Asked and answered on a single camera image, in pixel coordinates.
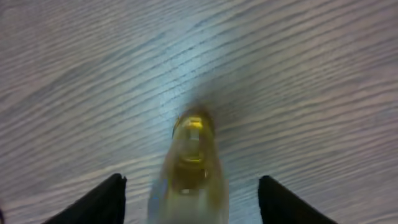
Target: wooden floor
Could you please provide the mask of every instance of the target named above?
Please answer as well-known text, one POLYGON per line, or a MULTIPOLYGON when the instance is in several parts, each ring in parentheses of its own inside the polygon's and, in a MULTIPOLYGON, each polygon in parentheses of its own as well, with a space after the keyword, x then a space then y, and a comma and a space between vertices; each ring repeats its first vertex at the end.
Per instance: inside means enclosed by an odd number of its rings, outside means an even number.
POLYGON ((229 222, 270 174, 398 223, 398 1, 0 0, 0 207, 41 223, 107 176, 145 223, 178 114, 215 117, 229 222))

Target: floor plank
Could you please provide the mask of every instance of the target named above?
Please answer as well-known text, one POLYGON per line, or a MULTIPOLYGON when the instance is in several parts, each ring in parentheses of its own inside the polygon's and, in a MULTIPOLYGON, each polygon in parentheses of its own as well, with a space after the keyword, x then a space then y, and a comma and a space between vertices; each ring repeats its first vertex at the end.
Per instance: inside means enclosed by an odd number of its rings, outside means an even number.
POLYGON ((175 118, 215 117, 229 222, 270 174, 340 223, 398 222, 395 0, 0 0, 0 206, 41 223, 113 172, 144 223, 175 118))

